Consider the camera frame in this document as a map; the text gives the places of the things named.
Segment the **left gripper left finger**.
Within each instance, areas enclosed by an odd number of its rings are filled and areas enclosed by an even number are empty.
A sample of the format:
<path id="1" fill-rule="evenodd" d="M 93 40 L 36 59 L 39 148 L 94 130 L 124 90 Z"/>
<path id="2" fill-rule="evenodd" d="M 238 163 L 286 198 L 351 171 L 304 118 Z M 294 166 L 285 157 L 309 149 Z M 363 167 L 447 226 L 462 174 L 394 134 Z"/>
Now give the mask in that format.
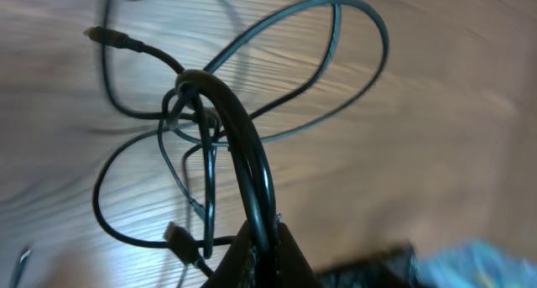
<path id="1" fill-rule="evenodd" d="M 202 288 L 254 288 L 258 250 L 251 241 L 249 225 L 245 222 L 221 263 Z"/>

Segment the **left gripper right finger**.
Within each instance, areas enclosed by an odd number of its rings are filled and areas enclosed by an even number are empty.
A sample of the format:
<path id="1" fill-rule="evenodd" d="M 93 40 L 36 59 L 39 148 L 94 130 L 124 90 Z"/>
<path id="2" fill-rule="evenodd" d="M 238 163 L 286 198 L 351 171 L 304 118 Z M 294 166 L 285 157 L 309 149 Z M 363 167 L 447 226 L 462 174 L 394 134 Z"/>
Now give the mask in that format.
<path id="1" fill-rule="evenodd" d="M 275 285 L 278 288 L 321 288 L 288 226 L 276 217 Z"/>

